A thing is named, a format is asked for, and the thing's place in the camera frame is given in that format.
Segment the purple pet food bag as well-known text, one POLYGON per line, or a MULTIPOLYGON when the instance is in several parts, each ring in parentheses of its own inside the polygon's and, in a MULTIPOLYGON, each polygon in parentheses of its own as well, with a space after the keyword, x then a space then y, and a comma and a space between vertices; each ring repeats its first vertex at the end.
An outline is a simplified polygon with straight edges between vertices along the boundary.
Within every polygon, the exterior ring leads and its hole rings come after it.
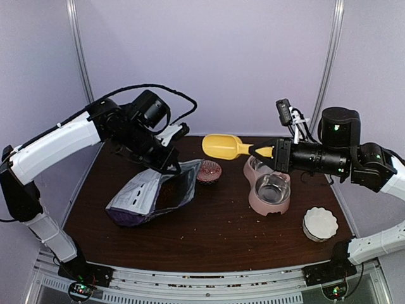
POLYGON ((201 163, 182 162, 178 175, 142 171, 111 199, 106 213, 116 225, 135 227, 185 206, 194 199, 201 163))

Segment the yellow plastic scoop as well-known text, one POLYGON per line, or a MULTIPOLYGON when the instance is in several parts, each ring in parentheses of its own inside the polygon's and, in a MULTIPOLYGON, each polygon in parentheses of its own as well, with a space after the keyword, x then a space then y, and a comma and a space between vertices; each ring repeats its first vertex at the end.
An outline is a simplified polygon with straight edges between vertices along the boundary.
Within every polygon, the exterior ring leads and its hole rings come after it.
POLYGON ((212 158, 234 160, 241 155, 250 155, 253 144, 243 143, 234 135, 208 134, 202 140, 203 152, 212 158))

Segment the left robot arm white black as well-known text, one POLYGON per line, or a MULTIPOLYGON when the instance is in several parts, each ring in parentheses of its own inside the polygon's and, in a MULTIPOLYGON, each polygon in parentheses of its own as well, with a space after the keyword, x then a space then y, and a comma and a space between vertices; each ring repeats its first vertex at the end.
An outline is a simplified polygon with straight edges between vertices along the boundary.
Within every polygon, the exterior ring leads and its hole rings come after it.
POLYGON ((110 97, 103 96, 19 147, 5 147, 2 155, 1 189, 11 218, 25 224, 77 281, 89 278, 90 265, 41 205, 35 177, 77 151, 108 140, 127 149, 137 163, 179 174, 178 150, 171 141, 189 131, 186 123, 170 122, 169 106, 149 89, 121 106, 110 97))

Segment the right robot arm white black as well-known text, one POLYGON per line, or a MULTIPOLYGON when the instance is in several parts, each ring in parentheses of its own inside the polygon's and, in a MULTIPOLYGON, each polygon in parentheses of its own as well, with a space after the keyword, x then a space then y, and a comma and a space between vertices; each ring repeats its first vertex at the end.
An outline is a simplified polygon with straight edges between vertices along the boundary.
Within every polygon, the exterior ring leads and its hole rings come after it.
POLYGON ((356 110, 329 107, 318 124, 318 143, 294 143, 288 137, 272 137, 248 148, 274 171, 302 170, 339 177, 341 182, 366 187, 404 199, 404 160, 374 142, 360 143, 361 119, 356 110))

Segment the pink double pet feeder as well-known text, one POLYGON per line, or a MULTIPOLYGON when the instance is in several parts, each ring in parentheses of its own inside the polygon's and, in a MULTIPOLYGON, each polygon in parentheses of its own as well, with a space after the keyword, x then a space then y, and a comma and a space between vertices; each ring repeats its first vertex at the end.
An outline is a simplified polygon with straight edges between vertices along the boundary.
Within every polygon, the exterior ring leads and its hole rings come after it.
POLYGON ((250 156, 243 173, 251 187, 248 201, 258 214, 284 214, 290 205, 290 175, 276 172, 258 158, 250 156))

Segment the rear steel feeder bowl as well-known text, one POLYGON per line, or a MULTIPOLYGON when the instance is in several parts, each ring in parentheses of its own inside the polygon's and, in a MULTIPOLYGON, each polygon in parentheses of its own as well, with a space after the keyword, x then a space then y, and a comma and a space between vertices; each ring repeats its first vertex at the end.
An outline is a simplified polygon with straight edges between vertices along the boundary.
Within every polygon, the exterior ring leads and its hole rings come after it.
POLYGON ((263 166, 263 162, 258 158, 252 157, 250 160, 250 166, 254 171, 259 172, 260 168, 263 166))

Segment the steel feeder bowl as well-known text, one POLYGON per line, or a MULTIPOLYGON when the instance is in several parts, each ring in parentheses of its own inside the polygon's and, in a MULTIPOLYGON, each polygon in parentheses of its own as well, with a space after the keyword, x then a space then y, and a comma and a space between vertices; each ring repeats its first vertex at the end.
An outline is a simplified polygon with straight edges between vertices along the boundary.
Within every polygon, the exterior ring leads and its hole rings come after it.
POLYGON ((281 205, 290 198, 290 179, 285 174, 263 174, 254 186, 257 197, 269 205, 281 205))
POLYGON ((263 166, 263 162, 258 158, 252 157, 250 160, 250 166, 254 171, 259 172, 260 168, 263 166))

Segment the front steel feeder bowl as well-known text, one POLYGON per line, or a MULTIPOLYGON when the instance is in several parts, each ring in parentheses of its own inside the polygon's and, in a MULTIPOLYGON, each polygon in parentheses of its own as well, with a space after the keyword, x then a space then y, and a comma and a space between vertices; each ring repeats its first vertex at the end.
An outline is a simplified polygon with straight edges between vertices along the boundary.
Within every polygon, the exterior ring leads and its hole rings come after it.
POLYGON ((269 205, 281 205, 290 198, 290 179, 285 174, 263 174, 254 186, 257 197, 269 205))

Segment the red patterned small bowl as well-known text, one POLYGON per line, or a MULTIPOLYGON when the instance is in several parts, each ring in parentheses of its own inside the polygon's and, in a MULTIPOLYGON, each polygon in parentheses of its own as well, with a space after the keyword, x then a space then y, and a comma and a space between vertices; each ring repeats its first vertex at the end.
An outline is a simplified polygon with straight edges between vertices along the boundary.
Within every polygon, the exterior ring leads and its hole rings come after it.
POLYGON ((218 182, 222 174, 221 166, 211 160, 203 160, 197 175, 197 181, 200 184, 210 185, 218 182))

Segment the white scalloped ceramic bowl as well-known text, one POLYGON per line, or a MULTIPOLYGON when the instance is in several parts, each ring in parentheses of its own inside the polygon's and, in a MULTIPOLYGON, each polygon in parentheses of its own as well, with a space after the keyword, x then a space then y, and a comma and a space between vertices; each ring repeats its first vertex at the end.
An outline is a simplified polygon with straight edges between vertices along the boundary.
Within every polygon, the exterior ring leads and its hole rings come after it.
POLYGON ((337 218, 323 207, 312 207, 303 216, 303 233, 311 241, 328 241, 336 235, 338 228, 337 218))

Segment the front aluminium rail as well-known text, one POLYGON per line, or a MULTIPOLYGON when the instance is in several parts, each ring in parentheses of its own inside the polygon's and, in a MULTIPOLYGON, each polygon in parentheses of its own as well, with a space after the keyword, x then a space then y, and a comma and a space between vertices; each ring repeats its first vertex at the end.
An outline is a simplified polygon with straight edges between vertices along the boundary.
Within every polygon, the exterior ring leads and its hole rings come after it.
POLYGON ((113 267, 84 303, 392 303, 377 261, 346 279, 309 286, 302 268, 160 272, 113 267))

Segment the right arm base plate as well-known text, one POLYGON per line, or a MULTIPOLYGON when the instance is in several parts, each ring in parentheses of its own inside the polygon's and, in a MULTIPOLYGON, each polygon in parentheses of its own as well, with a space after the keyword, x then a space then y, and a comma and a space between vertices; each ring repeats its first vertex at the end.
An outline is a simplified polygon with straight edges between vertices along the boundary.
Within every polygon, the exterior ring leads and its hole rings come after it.
POLYGON ((357 274, 357 268, 350 262, 329 261, 302 268, 307 286, 325 284, 357 274))

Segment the right aluminium frame post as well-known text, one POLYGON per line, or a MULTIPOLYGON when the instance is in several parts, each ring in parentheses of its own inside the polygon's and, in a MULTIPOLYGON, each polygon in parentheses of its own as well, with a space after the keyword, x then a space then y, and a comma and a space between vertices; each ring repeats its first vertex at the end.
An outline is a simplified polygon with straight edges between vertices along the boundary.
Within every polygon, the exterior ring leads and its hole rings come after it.
POLYGON ((344 0, 336 0, 334 4, 327 55, 321 76, 321 82, 318 90, 315 107, 312 114, 311 124, 309 127, 311 132, 314 132, 317 126, 318 119, 320 117, 321 110, 327 95, 328 85, 330 83, 330 79, 332 76, 333 64, 335 62, 335 57, 337 55, 337 50, 339 47, 342 32, 342 24, 344 21, 344 3, 345 3, 344 0))

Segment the aluminium frame post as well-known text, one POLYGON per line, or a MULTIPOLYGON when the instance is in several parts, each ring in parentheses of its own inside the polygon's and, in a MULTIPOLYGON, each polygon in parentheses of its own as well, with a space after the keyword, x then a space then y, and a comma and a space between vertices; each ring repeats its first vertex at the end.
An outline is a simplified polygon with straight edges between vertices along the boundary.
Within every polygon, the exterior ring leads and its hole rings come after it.
POLYGON ((80 73, 80 78, 84 88, 84 93, 87 102, 90 104, 94 101, 94 95, 92 92, 92 87, 90 84, 89 73, 87 70, 87 65, 85 61, 85 54, 82 45, 82 39, 80 35, 80 25, 78 21, 77 14, 77 4, 75 0, 66 0, 66 8, 68 13, 68 20, 70 23, 70 28, 72 32, 73 42, 75 45, 75 51, 77 56, 78 69, 80 73))
POLYGON ((337 50, 339 47, 342 32, 342 24, 344 21, 344 3, 345 3, 344 0, 336 0, 334 4, 327 55, 321 76, 321 82, 318 90, 315 107, 312 114, 311 124, 309 127, 311 132, 314 132, 317 126, 318 119, 320 117, 321 110, 327 95, 328 85, 330 83, 330 79, 332 76, 333 64, 335 62, 335 57, 337 55, 337 50))

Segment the left aluminium frame post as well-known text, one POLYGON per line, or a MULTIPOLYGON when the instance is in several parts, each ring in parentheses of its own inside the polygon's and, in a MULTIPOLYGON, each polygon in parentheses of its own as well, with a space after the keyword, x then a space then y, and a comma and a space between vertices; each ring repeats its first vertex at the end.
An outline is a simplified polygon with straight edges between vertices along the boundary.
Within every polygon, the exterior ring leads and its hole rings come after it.
POLYGON ((80 78, 84 88, 84 93, 87 102, 90 104, 94 101, 94 95, 92 92, 92 87, 90 84, 89 73, 87 70, 87 65, 85 61, 85 54, 82 45, 82 39, 80 35, 80 25, 78 21, 77 14, 77 4, 75 0, 66 0, 66 8, 68 13, 68 20, 70 23, 70 28, 72 32, 73 42, 75 45, 75 51, 77 56, 78 69, 80 73, 80 78))

